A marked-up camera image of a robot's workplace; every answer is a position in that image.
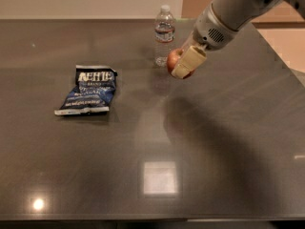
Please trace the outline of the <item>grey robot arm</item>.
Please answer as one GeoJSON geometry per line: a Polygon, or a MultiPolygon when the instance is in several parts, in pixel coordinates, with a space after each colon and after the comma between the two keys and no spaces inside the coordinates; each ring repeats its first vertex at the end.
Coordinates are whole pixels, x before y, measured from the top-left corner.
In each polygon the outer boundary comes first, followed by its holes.
{"type": "Polygon", "coordinates": [[[249,22],[281,2],[305,18],[305,0],[213,0],[197,17],[182,47],[170,52],[168,72],[177,79],[191,76],[206,61],[208,51],[226,47],[249,22]]]}

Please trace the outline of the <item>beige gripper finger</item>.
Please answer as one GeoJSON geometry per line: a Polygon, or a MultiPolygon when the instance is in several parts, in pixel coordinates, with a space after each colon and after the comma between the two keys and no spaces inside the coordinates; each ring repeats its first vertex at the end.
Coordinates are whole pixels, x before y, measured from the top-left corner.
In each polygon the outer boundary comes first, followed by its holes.
{"type": "Polygon", "coordinates": [[[203,48],[189,47],[182,54],[182,63],[191,71],[195,71],[207,59],[207,55],[203,48]]]}
{"type": "Polygon", "coordinates": [[[183,52],[185,52],[191,46],[194,46],[194,47],[197,46],[197,42],[193,39],[193,32],[191,32],[189,34],[188,38],[185,40],[185,42],[181,46],[181,49],[183,52]]]}

